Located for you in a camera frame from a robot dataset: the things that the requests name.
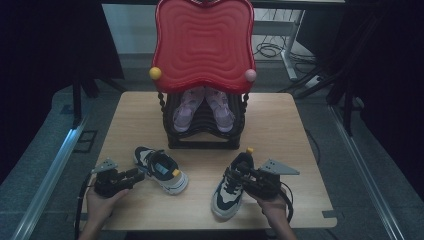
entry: table surface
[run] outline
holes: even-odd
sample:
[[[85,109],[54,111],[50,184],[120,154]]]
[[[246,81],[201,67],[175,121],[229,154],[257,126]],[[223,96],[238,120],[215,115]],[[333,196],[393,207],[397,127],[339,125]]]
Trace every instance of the table surface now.
[[[294,195],[293,228],[330,228],[336,218],[330,199],[291,95],[250,93],[246,124],[238,150],[169,149],[156,92],[122,94],[97,164],[106,158],[118,163],[118,171],[135,167],[134,150],[140,146],[164,149],[189,177],[187,188],[176,196],[166,194],[153,180],[134,185],[107,221],[105,230],[189,230],[269,228],[256,201],[244,194],[237,214],[221,221],[211,212],[211,198],[226,167],[247,147],[254,149],[255,168],[269,158],[300,175],[281,176]],[[200,133],[191,140],[217,139]]]

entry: yellow ball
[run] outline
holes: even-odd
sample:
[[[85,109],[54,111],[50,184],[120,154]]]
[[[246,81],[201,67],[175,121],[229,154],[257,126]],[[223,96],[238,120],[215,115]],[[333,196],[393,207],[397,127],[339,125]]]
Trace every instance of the yellow ball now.
[[[158,67],[152,67],[149,71],[150,78],[153,80],[158,80],[162,76],[162,71]]]

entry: wall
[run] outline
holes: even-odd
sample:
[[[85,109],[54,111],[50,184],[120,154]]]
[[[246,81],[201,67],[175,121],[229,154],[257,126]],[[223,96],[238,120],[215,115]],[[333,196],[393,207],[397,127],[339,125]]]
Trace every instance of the wall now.
[[[102,6],[118,54],[154,52],[156,6],[119,4]]]

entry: red plastic lid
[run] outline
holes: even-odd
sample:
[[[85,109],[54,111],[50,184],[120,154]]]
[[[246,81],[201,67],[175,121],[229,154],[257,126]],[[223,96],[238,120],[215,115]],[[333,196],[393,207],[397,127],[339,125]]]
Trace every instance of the red plastic lid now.
[[[162,0],[156,8],[157,46],[152,67],[162,74],[160,92],[176,93],[197,86],[243,94],[256,70],[251,36],[253,7],[247,0]]]

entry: hand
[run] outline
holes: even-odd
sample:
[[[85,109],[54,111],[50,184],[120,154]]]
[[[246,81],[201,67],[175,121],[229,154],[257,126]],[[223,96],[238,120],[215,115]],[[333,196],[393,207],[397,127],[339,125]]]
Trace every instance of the hand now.
[[[104,198],[94,191],[94,187],[90,187],[86,194],[88,220],[84,226],[79,239],[97,239],[106,220],[112,214],[117,202],[128,194],[129,189],[124,189],[116,193],[111,198]]]
[[[263,200],[251,194],[249,194],[249,196],[258,202],[258,205],[262,208],[262,213],[268,219],[268,223],[271,227],[282,220],[287,220],[287,204],[280,195],[277,195],[274,199],[270,200]]]
[[[289,222],[287,221],[286,208],[287,204],[284,199],[278,195],[274,199],[264,200],[257,196],[249,194],[255,199],[259,206],[262,208],[262,213],[268,220],[269,226],[275,231],[278,239],[280,240],[296,240],[296,235],[291,229]]]

